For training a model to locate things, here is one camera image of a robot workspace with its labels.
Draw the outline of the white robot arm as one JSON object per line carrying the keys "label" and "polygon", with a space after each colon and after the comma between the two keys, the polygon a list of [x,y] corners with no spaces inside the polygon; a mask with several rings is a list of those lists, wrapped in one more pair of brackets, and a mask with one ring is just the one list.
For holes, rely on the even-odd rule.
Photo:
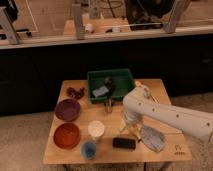
{"label": "white robot arm", "polygon": [[150,93],[137,86],[123,98],[123,106],[131,119],[145,115],[180,129],[201,141],[213,144],[213,113],[156,103],[148,99]]}

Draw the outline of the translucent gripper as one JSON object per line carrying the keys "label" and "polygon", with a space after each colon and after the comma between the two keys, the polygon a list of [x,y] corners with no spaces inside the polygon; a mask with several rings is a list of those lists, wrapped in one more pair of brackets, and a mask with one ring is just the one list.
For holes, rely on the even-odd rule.
{"label": "translucent gripper", "polygon": [[125,111],[123,113],[123,119],[125,124],[136,124],[138,127],[142,121],[142,116],[135,112]]}

